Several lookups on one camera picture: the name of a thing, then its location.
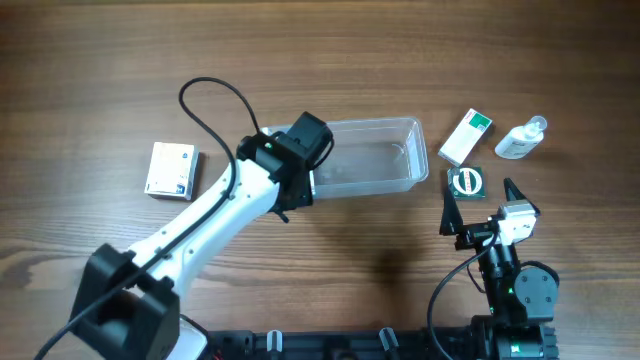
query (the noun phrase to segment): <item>plastic container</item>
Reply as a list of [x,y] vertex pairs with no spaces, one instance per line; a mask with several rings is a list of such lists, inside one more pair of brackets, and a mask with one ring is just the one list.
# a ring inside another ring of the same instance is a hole
[[[327,122],[335,147],[311,173],[314,198],[408,191],[429,175],[420,121],[413,117]],[[271,135],[290,125],[271,126]]]

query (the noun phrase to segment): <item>tabletop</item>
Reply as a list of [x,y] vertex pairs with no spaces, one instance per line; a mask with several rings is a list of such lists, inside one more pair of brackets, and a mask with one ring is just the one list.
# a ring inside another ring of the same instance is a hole
[[[198,145],[197,192],[226,167],[180,109],[196,76],[237,86],[261,126],[414,116],[429,176],[409,192],[317,201],[245,228],[215,256],[182,311],[211,330],[418,329],[437,283],[471,254],[438,235],[437,155],[469,108],[493,119],[467,162],[487,197],[511,177],[542,210],[521,260],[562,279],[563,359],[640,355],[640,6],[613,1],[167,1],[0,7],[0,359],[28,359],[68,319],[87,257],[120,250],[189,204],[143,193],[155,141]],[[187,101],[232,147],[252,126],[226,89]],[[521,160],[493,152],[531,116],[545,139]],[[463,274],[436,325],[488,314]],[[73,336],[51,359],[95,353]]]

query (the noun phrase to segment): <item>bottle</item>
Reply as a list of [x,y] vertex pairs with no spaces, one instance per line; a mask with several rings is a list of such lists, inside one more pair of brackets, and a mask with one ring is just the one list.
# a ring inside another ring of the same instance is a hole
[[547,120],[544,117],[532,117],[524,126],[517,126],[509,131],[496,146],[496,154],[505,159],[520,159],[542,141],[542,131],[546,128]]

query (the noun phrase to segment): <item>wood grain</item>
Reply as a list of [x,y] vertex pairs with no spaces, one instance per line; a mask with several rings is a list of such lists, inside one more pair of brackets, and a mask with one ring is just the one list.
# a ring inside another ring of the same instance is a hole
[[[521,259],[562,277],[563,359],[640,357],[640,7],[634,2],[415,1],[70,5],[0,8],[0,359],[28,359],[66,321],[87,256],[120,249],[186,203],[143,194],[154,141],[197,144],[200,189],[225,167],[177,103],[187,80],[239,87],[261,125],[411,115],[430,175],[409,193],[333,201],[260,218],[216,256],[184,312],[210,329],[415,329],[437,282],[469,256],[438,236],[439,145],[473,107],[495,131],[469,161],[487,199],[510,176],[542,209]],[[251,133],[242,104],[198,85],[187,101],[230,144]],[[492,149],[544,114],[526,159]],[[465,276],[440,325],[486,314]],[[52,359],[95,354],[65,338]]]

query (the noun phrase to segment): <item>black cable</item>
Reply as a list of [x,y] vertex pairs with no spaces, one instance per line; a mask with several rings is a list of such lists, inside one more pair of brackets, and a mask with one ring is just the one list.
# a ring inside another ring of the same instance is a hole
[[220,199],[218,199],[218,201],[209,210],[207,210],[207,212],[200,219],[196,220],[184,232],[182,232],[175,239],[173,239],[167,246],[165,246],[162,250],[160,250],[154,257],[152,257],[151,260],[147,261],[147,263],[142,265],[142,267],[140,267],[140,269],[138,269],[138,271],[136,271],[133,275],[129,276],[128,278],[122,280],[120,283],[118,283],[116,286],[114,286],[109,292],[107,292],[106,294],[104,294],[101,297],[99,297],[98,299],[96,299],[96,301],[91,303],[91,305],[87,306],[84,310],[82,310],[73,319],[69,320],[69,322],[64,327],[62,327],[60,330],[58,330],[58,332],[55,335],[53,335],[40,348],[40,350],[38,351],[38,354],[36,354],[36,356],[34,357],[34,360],[43,359],[45,357],[45,355],[49,352],[49,350],[51,350],[51,348],[58,341],[60,341],[60,339],[62,339],[62,337],[66,333],[68,333],[73,328],[75,328],[82,319],[84,319],[91,312],[95,311],[100,306],[102,306],[104,303],[109,301],[113,296],[118,294],[122,289],[133,286],[133,284],[135,284],[136,280],[140,276],[145,274],[147,272],[147,270],[149,270],[160,259],[162,259],[163,256],[167,255],[182,240],[184,240],[189,234],[191,234],[195,229],[197,229],[200,225],[202,225],[202,223],[205,220],[207,220],[209,217],[211,217],[211,215],[213,215],[222,206],[222,204],[229,198],[229,195],[231,194],[231,191],[233,190],[233,186],[236,183],[236,174],[237,174],[236,162],[235,162],[235,160],[233,158],[233,154],[231,153],[231,150],[229,149],[227,144],[224,142],[224,140],[222,140],[222,138],[220,138],[220,136],[218,136],[218,134],[216,134],[215,131],[213,131],[209,126],[207,126],[207,124],[202,122],[202,120],[200,120],[200,118],[198,118],[193,112],[191,112],[191,110],[189,110],[187,105],[184,103],[184,92],[187,90],[187,88],[189,88],[191,85],[193,85],[193,84],[195,84],[197,82],[202,82],[202,81],[209,81],[209,82],[218,83],[220,85],[223,85],[223,86],[227,87],[229,90],[233,91],[236,95],[238,95],[238,97],[240,97],[240,99],[247,106],[247,110],[249,110],[249,114],[251,115],[251,120],[253,121],[253,124],[254,124],[254,126],[256,128],[256,131],[260,131],[260,129],[258,127],[258,122],[256,121],[256,118],[255,118],[255,115],[253,113],[253,110],[251,109],[251,106],[249,105],[247,100],[244,98],[244,96],[242,96],[240,91],[238,91],[235,87],[233,87],[231,84],[227,83],[226,81],[223,81],[223,80],[220,80],[220,79],[216,79],[216,78],[210,78],[210,77],[199,77],[199,78],[195,78],[195,79],[192,79],[192,80],[188,81],[180,89],[180,92],[178,94],[178,102],[180,103],[180,106],[182,107],[182,110],[184,110],[184,112],[187,113],[187,115],[189,115],[189,117],[191,119],[193,119],[193,121],[195,121],[198,125],[200,125],[207,133],[209,133],[209,135],[211,135],[220,144],[220,146],[224,150],[225,154],[229,158],[229,165],[231,167],[231,176],[230,176],[230,179],[229,179],[229,185],[227,186],[227,189],[226,189],[224,195],[221,196]]
[[498,239],[498,236],[497,234],[494,233],[493,238],[491,239],[491,242],[489,243],[489,245],[487,245],[487,247],[484,248],[484,250],[470,257],[465,262],[458,265],[458,267],[453,269],[447,276],[444,277],[444,279],[442,279],[442,281],[440,281],[440,284],[438,284],[438,286],[436,286],[436,289],[433,291],[433,295],[431,295],[431,300],[429,300],[429,308],[427,309],[427,329],[429,330],[429,335],[431,337],[431,341],[433,342],[433,344],[438,348],[442,356],[444,356],[448,360],[454,360],[454,359],[451,356],[449,356],[449,354],[447,354],[446,351],[444,351],[444,349],[442,348],[442,345],[440,345],[440,342],[436,337],[436,331],[433,328],[433,305],[436,302],[436,298],[438,297],[438,294],[440,294],[440,291],[442,291],[444,286],[447,285],[449,280],[451,280],[457,273],[459,273],[460,270],[464,269],[466,266],[468,266],[469,264],[481,258],[484,254],[486,254],[489,251],[489,249],[491,249],[493,245],[496,244],[497,239]]
[[476,279],[473,277],[473,274],[471,274],[471,269],[469,269],[470,265],[471,264],[467,265],[467,274],[469,274],[469,278],[471,279],[471,282],[473,283],[473,285],[476,286],[476,289],[478,289],[478,291],[481,294],[486,294],[487,292],[484,291],[484,289],[480,287],[480,285],[476,282]]
[[549,275],[551,275],[551,277],[553,278],[553,280],[555,280],[556,285],[560,286],[560,276],[558,276],[558,273],[555,270],[553,270],[551,267],[549,267],[548,265],[545,265],[545,264],[541,263],[540,261],[530,260],[530,261],[525,261],[525,262],[520,264],[521,268],[523,268],[525,266],[537,267],[537,268],[540,268],[540,269],[548,272]]
[[322,159],[320,159],[320,161],[318,161],[312,168],[311,171],[317,169],[320,167],[320,165],[322,165],[322,163],[327,160],[327,158],[329,157],[329,154],[331,154],[331,151],[333,150],[333,146],[336,144],[335,140],[333,140],[333,138],[331,138],[331,143],[329,144],[329,150],[327,150],[327,152],[324,154],[324,156],[322,157]]

